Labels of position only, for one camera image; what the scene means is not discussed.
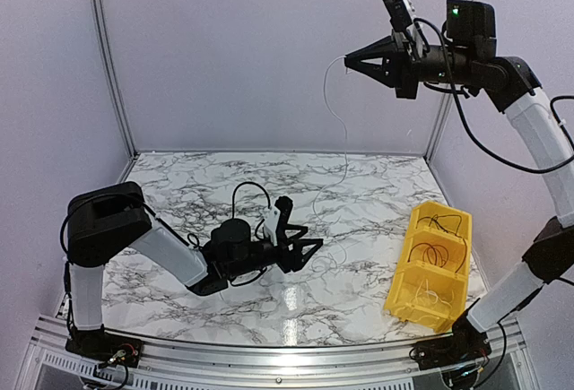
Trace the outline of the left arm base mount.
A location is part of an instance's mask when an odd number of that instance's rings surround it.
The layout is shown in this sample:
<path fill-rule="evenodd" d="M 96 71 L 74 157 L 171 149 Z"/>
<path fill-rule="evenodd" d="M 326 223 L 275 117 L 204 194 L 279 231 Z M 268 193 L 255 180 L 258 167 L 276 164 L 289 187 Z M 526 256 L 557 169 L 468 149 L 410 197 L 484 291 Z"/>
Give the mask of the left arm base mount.
<path fill-rule="evenodd" d="M 78 330 L 70 325 L 65 349 L 72 354 L 97 360 L 101 364 L 123 364 L 129 368 L 138 366 L 143 342 L 139 339 L 108 333 L 102 325 L 90 331 Z"/>

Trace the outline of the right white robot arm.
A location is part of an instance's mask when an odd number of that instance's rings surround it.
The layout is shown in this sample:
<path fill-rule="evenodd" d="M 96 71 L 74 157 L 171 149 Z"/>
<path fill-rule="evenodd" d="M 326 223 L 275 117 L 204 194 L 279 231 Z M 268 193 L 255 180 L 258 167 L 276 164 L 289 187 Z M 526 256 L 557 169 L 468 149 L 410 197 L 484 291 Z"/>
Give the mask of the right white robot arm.
<path fill-rule="evenodd" d="M 344 65 L 395 90 L 399 99 L 414 99 L 421 82 L 445 83 L 453 94 L 462 89 L 473 95 L 485 91 L 518 133 L 535 166 L 519 165 L 488 149 L 458 108 L 467 136 L 497 162 L 542 177 L 552 199 L 554 216 L 518 264 L 456 320 L 456 332 L 446 339 L 444 352 L 453 361 L 465 360 L 478 348 L 478 334 L 526 306 L 573 265 L 573 146 L 553 116 L 553 101 L 526 61 L 497 56 L 494 37 L 449 37 L 438 45 L 418 45 L 393 34 L 345 55 Z"/>

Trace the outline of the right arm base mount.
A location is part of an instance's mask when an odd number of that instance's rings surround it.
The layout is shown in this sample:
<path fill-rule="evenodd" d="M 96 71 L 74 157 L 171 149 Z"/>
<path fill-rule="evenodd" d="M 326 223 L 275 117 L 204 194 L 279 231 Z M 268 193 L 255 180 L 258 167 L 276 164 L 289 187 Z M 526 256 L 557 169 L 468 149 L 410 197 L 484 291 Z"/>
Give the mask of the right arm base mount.
<path fill-rule="evenodd" d="M 478 332 L 463 320 L 453 324 L 449 335 L 416 342 L 409 357 L 418 364 L 419 370 L 427 370 L 485 359 L 490 354 L 487 333 Z"/>

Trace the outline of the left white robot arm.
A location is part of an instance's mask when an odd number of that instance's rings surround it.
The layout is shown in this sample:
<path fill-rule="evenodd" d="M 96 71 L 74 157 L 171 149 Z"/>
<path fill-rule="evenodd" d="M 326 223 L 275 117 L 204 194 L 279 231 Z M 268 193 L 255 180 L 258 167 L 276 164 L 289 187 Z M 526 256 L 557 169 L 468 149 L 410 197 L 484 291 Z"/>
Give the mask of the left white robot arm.
<path fill-rule="evenodd" d="M 205 244 L 180 236 L 148 203 L 135 182 L 115 184 L 73 198 L 60 229 L 65 253 L 69 329 L 95 359 L 113 351 L 102 318 L 103 274 L 112 258 L 133 249 L 169 272 L 199 297 L 252 282 L 271 266 L 301 271 L 324 244 L 308 227 L 290 222 L 292 199 L 268 199 L 256 228 L 233 216 L 211 231 Z"/>

